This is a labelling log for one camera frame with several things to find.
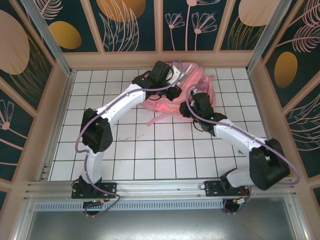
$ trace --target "white tile floor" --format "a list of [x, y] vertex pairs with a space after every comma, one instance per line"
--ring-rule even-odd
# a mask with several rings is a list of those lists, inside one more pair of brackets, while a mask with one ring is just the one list
[[[84, 110], [107, 104], [146, 70], [77, 72], [50, 181], [75, 180], [83, 170], [84, 154], [76, 154], [75, 141]], [[215, 111], [265, 138], [246, 70], [207, 68], [205, 73], [217, 76], [212, 80], [217, 98]], [[114, 142], [103, 155], [103, 180], [210, 178], [248, 166], [248, 159], [229, 143], [198, 131], [191, 123], [166, 118], [147, 127], [145, 123], [157, 115], [138, 105], [113, 126]]]

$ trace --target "robotic arm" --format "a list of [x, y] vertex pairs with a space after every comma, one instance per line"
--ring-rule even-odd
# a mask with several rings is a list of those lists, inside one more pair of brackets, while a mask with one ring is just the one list
[[[108, 149], [113, 141], [111, 127], [127, 111], [135, 107], [137, 104], [142, 103], [152, 95], [166, 95], [166, 97], [171, 101], [174, 98], [177, 98], [181, 93], [179, 83], [172, 85], [170, 88], [163, 91], [146, 91], [145, 89], [163, 88], [171, 83], [175, 83], [179, 77], [180, 80], [182, 80], [184, 76], [184, 74], [180, 74], [176, 67], [171, 67], [164, 62], [158, 61], [152, 71], [147, 71], [144, 74], [137, 76], [132, 81], [132, 84], [112, 102], [98, 108], [97, 110], [89, 108], [84, 112], [81, 130], [90, 120], [104, 112], [107, 107], [112, 104], [112, 107], [90, 124], [82, 135], [82, 142], [85, 145], [85, 149], [89, 152], [87, 160], [87, 174], [94, 185], [98, 188], [103, 187], [101, 165], [104, 151]], [[213, 120], [215, 122], [221, 122], [229, 125], [232, 124], [225, 115], [214, 112], [214, 109], [211, 107], [208, 94], [195, 89], [191, 92], [191, 96], [191, 109], [198, 116], [206, 120]], [[197, 116], [193, 115], [187, 108], [186, 102], [180, 105], [180, 113], [184, 117], [192, 118], [199, 123], [205, 132], [229, 142], [249, 157], [249, 169], [235, 168], [221, 176], [220, 183], [225, 192], [240, 186], [254, 185], [261, 190], [266, 190], [282, 178], [289, 175], [289, 167], [282, 159], [275, 156], [275, 154], [269, 152], [263, 146], [252, 141], [242, 133], [230, 127], [207, 123], [198, 119]], [[257, 139], [283, 154], [279, 142], [275, 139], [271, 139], [269, 141], [264, 141], [261, 138]], [[79, 184], [81, 185], [80, 192], [82, 194], [78, 195], [78, 197], [75, 197], [74, 194], [72, 194], [73, 198], [84, 198], [84, 195], [86, 195], [85, 193], [90, 193], [90, 197], [88, 198], [94, 198], [94, 194], [97, 193], [97, 190], [92, 188], [84, 171], [79, 177]]]

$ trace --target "white grid tile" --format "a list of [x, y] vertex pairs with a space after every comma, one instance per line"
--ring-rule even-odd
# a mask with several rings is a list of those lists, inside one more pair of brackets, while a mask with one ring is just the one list
[[[84, 110], [111, 102], [147, 70], [77, 73], [50, 171], [51, 181], [75, 180], [83, 170], [85, 153], [75, 153], [75, 141]], [[212, 80], [216, 92], [214, 110], [226, 114], [236, 126], [264, 138], [266, 134], [246, 71], [207, 68], [205, 74], [218, 77]], [[146, 125], [160, 114], [139, 104], [112, 127], [113, 143], [103, 154], [103, 180], [214, 178], [236, 166], [248, 166], [248, 158], [236, 147], [198, 131], [190, 122], [166, 117], [150, 127]], [[84, 149], [84, 145], [80, 143], [79, 148]]]

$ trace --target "enclosure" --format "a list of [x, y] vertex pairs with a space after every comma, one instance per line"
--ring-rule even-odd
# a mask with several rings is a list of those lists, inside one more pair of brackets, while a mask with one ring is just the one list
[[[319, 0], [1, 1], [0, 239], [319, 239], [319, 23]], [[227, 215], [201, 185], [249, 158], [175, 117], [147, 126], [160, 114], [138, 104], [103, 154], [121, 200], [86, 218], [71, 197], [84, 111], [177, 59], [204, 66], [215, 112], [277, 139], [300, 182], [253, 186]]]

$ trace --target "yellow circle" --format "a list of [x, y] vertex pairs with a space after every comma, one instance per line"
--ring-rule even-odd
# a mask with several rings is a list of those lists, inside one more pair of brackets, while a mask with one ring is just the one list
[[60, 47], [76, 49], [81, 45], [81, 36], [77, 29], [65, 21], [55, 21], [49, 25], [52, 35]]
[[10, 14], [0, 10], [0, 69], [11, 75], [21, 74], [30, 56], [28, 35]]
[[277, 59], [274, 68], [275, 83], [282, 89], [288, 87], [297, 74], [298, 60], [288, 51], [283, 52]]
[[239, 18], [247, 26], [259, 27], [269, 22], [279, 0], [241, 0]]
[[136, 18], [139, 18], [146, 9], [146, 0], [96, 0], [96, 3], [104, 15], [117, 22], [128, 22], [130, 20], [123, 3], [128, 12], [129, 9], [133, 11]]

